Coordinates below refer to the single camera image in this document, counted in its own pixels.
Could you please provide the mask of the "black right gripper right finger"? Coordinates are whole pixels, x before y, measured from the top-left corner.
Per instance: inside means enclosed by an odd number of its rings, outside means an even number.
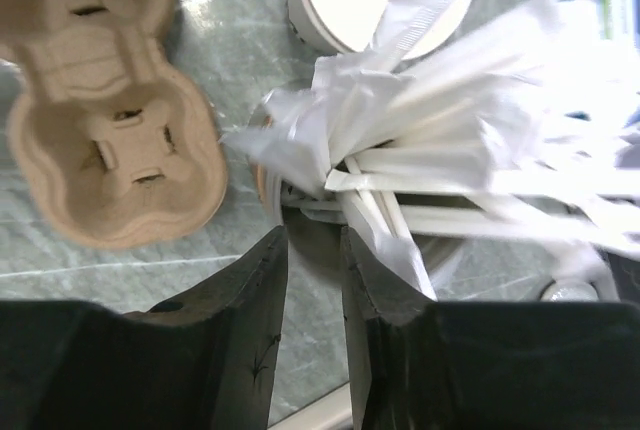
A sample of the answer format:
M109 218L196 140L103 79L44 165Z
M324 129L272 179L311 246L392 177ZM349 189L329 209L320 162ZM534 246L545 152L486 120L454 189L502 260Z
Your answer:
M433 301L341 238L358 429L635 429L639 310Z

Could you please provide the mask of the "grey straw holder cup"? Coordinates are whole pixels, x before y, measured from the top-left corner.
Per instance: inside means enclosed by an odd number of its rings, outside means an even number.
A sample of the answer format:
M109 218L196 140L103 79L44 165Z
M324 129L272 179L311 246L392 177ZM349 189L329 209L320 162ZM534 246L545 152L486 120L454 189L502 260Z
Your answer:
M541 275L534 298L619 300L613 271L598 253L610 242L591 224L546 214L520 200L479 196L432 196L409 206L375 191L315 199L306 193L320 187L311 177L313 153L272 129L265 106L255 116L234 143L254 165L265 208L287 228L306 267L327 272L338 257L342 227L352 224L376 257L431 295L450 284L465 259L500 263L505 251L522 243L547 254L525 266L527 275Z

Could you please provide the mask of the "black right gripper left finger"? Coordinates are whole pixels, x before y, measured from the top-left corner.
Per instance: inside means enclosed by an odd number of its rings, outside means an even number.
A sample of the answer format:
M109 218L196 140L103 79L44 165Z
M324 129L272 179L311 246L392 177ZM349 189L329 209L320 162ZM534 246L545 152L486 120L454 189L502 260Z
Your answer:
M288 278L277 227L144 312L79 300L1 304L5 429L263 429Z

